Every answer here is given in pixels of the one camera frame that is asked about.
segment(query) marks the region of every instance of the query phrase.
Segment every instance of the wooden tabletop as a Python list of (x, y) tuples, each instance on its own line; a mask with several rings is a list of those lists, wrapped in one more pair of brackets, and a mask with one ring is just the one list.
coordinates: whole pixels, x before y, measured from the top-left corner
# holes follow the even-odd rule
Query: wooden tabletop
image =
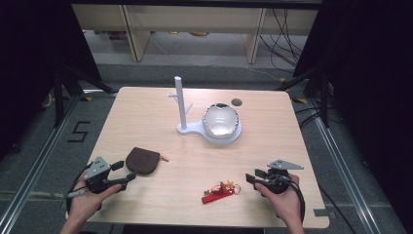
[[(185, 105), (193, 104), (187, 122), (199, 121), (213, 103), (235, 106), (243, 125), (241, 136), (226, 146), (214, 145), (199, 135), (181, 135), (178, 105), (168, 94), (174, 88), (122, 88), (117, 95), (97, 140), (91, 161), (101, 156), (113, 164), (126, 157), (134, 147), (161, 153), (156, 171), (138, 176), (109, 199), (90, 221), (112, 223), (201, 225), (232, 227), (284, 226), (266, 198), (245, 181), (255, 169), (267, 171), (267, 164), (283, 159), (304, 167), (290, 171), (300, 176), (306, 200), (304, 227), (325, 228), (324, 210), (315, 174), (285, 92), (183, 89)], [(125, 177), (124, 167), (109, 178)], [(239, 195), (203, 205), (204, 191), (220, 181), (233, 180), (242, 188)]]

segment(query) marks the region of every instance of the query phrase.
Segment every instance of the person's right hand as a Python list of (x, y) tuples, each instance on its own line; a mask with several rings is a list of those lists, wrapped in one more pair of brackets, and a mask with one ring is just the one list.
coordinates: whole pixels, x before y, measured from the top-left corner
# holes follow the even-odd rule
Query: person's right hand
[[(289, 177), (297, 185), (299, 184), (300, 178), (297, 175), (289, 174)], [(255, 187), (270, 200), (276, 215), (285, 222), (290, 233), (304, 233), (301, 223), (300, 200), (293, 188), (288, 186), (285, 192), (275, 194), (260, 183), (255, 183)]]

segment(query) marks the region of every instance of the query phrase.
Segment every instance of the brown leather coin purse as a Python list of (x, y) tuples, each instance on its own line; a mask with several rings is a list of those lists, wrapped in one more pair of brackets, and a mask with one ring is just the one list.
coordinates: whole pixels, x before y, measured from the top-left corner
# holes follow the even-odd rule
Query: brown leather coin purse
[(149, 175), (157, 168), (160, 157), (158, 152), (135, 147), (128, 155), (126, 165), (131, 172)]

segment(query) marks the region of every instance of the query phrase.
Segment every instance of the floor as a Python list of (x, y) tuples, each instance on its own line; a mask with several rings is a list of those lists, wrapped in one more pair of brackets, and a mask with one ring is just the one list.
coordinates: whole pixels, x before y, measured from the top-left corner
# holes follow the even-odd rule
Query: floor
[[(153, 32), (149, 40), (149, 44), (146, 48), (145, 54), (142, 61), (135, 62), (132, 60), (130, 47), (127, 40), (111, 40), (106, 33), (95, 33), (93, 31), (85, 31), (85, 37), (90, 45), (91, 51), (94, 55), (94, 59), (97, 64), (129, 64), (135, 66), (145, 66), (145, 65), (164, 65), (164, 66), (198, 66), (198, 67), (239, 67), (242, 69), (247, 69), (255, 72), (263, 72), (262, 69), (280, 69), (287, 72), (291, 72), (294, 68), (292, 65), (295, 63), (294, 55), (289, 52), (289, 44), (285, 42), (283, 38), (280, 39), (279, 44), (287, 50), (276, 47), (275, 49), (281, 53), (284, 57), (290, 61), (285, 61), (284, 59), (278, 58), (272, 55), (264, 41), (270, 45), (270, 48), (274, 45), (274, 40), (277, 40), (276, 36), (273, 38), (269, 35), (263, 35), (263, 40), (260, 41), (257, 58), (255, 64), (248, 64), (246, 61), (246, 55), (244, 51), (244, 41), (242, 35), (236, 34), (217, 34), (210, 33), (206, 36), (194, 36), (187, 32), (169, 33), (169, 32)], [(291, 36), (290, 37), (293, 44), (299, 48), (294, 49), (295, 54), (300, 53), (305, 45), (307, 37), (305, 36)], [(110, 106), (113, 99), (102, 98), (99, 101), (108, 102)], [(76, 107), (75, 112), (78, 115), (87, 115), (85, 109), (82, 109), (83, 105)], [(47, 142), (48, 137), (52, 134), (65, 136), (65, 133), (69, 130), (65, 130), (64, 133), (54, 133), (54, 130), (49, 125), (43, 125), (45, 122), (53, 122), (53, 115), (50, 115), (52, 109), (46, 109), (44, 113), (41, 113), (37, 118), (38, 123), (34, 124), (30, 129), (30, 133), (23, 137), (22, 140), (26, 142), (32, 142), (34, 138), (40, 140), (41, 142)], [(297, 120), (304, 123), (307, 116), (303, 116), (297, 113)], [(103, 124), (105, 116), (99, 117), (99, 123)], [(340, 118), (334, 118), (331, 116), (332, 122), (340, 121)], [(386, 202), (386, 198), (381, 193), (380, 188), (368, 173), (368, 169), (360, 163), (360, 157), (358, 157), (357, 147), (352, 142), (350, 134), (346, 131), (346, 128), (340, 124), (332, 124), (330, 129), (326, 130), (319, 120), (313, 121), (311, 128), (303, 128), (302, 133), (306, 141), (309, 152), (318, 152), (319, 154), (312, 159), (313, 167), (318, 177), (318, 181), (325, 185), (325, 190), (329, 190), (329, 194), (333, 197), (336, 203), (332, 203), (327, 197), (323, 195), (325, 205), (330, 211), (328, 214), (331, 220), (331, 227), (326, 230), (309, 230), (309, 233), (351, 233), (348, 229), (347, 224), (340, 220), (338, 221), (340, 214), (338, 210), (334, 209), (334, 206), (340, 208), (340, 210), (348, 217), (350, 223), (354, 226), (357, 233), (405, 233), (404, 229), (398, 222), (395, 214), (393, 213), (392, 207)], [(320, 148), (315, 142), (345, 142), (346, 146), (341, 146), (337, 151), (337, 148), (324, 146), (323, 149)], [(0, 164), (0, 185), (6, 187), (7, 191), (1, 191), (0, 193), (0, 211), (6, 211), (8, 204), (10, 203), (13, 196), (19, 192), (21, 185), (31, 179), (37, 178), (27, 178), (26, 172), (30, 170), (30, 167), (35, 164), (36, 156), (38, 152), (42, 151), (42, 144), (37, 141), (36, 144), (30, 145), (30, 152), (26, 154), (30, 157), (22, 158), (15, 157), (13, 160), (11, 158), (5, 158)], [(82, 145), (80, 147), (91, 148), (90, 145)], [(347, 157), (347, 155), (356, 155), (355, 157)], [(58, 158), (51, 159), (55, 165), (59, 165)], [(349, 190), (355, 189), (351, 185), (348, 185), (344, 181), (343, 177), (348, 177), (348, 171), (341, 171), (337, 164), (341, 161), (348, 165), (350, 168), (350, 179), (356, 180), (359, 185), (356, 187), (355, 194), (348, 192)], [(329, 161), (330, 165), (336, 165), (336, 167), (326, 167), (323, 161)], [(51, 183), (59, 184), (61, 178), (56, 175), (57, 169), (41, 172), (39, 177), (52, 178), (49, 181)], [(344, 185), (333, 186), (328, 184), (332, 177), (336, 177), (338, 180), (343, 180)], [(47, 190), (48, 184), (36, 185), (37, 191)], [(51, 230), (58, 230), (58, 227), (64, 222), (64, 217), (60, 216), (61, 211), (55, 211), (50, 207), (61, 206), (62, 199), (59, 194), (34, 194), (37, 196), (33, 198), (33, 194), (30, 202), (27, 203), (25, 208), (21, 211), (21, 215), (17, 220), (14, 220), (16, 227), (12, 229), (11, 233), (50, 233)], [(358, 201), (366, 202), (366, 206), (374, 213), (372, 216), (374, 219), (362, 217), (363, 211), (357, 209), (355, 204), (355, 198), (357, 195)], [(45, 213), (50, 213), (49, 211), (55, 211), (55, 214), (50, 214), (54, 216), (56, 220), (51, 221), (49, 226), (45, 226), (44, 220), (36, 223), (35, 220), (41, 220), (42, 217), (33, 211), (45, 211)], [(369, 227), (369, 221), (378, 222), (373, 223), (373, 227)], [(375, 229), (374, 225), (377, 224), (380, 229)], [(89, 227), (97, 227), (100, 230), (99, 233), (122, 233), (122, 225), (106, 225), (103, 226), (92, 223), (88, 224)], [(285, 233), (283, 229), (266, 229), (265, 233)]]

